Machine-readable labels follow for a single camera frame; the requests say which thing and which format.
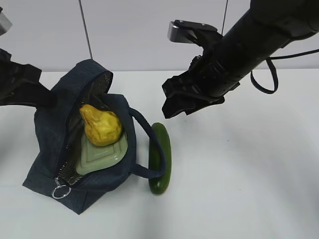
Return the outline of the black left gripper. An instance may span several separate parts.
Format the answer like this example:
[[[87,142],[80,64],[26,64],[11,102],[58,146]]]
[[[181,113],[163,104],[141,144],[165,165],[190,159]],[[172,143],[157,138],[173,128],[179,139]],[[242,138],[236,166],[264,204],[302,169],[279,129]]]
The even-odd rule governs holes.
[[[52,108],[57,96],[40,82],[42,70],[11,61],[11,54],[0,50],[0,105]]]

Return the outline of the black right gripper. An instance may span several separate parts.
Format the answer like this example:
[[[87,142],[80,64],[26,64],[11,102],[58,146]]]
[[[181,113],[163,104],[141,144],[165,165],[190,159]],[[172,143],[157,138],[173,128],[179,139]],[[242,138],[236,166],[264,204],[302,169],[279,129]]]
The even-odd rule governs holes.
[[[187,33],[186,38],[203,48],[202,56],[193,60],[189,76],[179,75],[167,79],[162,89],[166,97],[162,107],[166,119],[184,112],[190,115],[203,108],[225,102],[224,95],[241,80],[241,36],[229,32],[221,36],[212,33]],[[191,98],[201,93],[213,99],[209,102]]]

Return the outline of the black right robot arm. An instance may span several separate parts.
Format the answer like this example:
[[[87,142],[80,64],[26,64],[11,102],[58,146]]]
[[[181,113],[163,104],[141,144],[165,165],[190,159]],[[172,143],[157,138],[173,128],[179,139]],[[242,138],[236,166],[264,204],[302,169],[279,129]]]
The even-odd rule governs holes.
[[[211,25],[175,20],[169,26],[169,40],[193,43],[203,49],[182,74],[167,79],[165,118],[192,114],[222,104],[225,95],[240,80],[266,61],[278,86],[273,53],[294,41],[308,39],[319,31],[319,3],[316,0],[253,0],[249,9],[225,34]]]

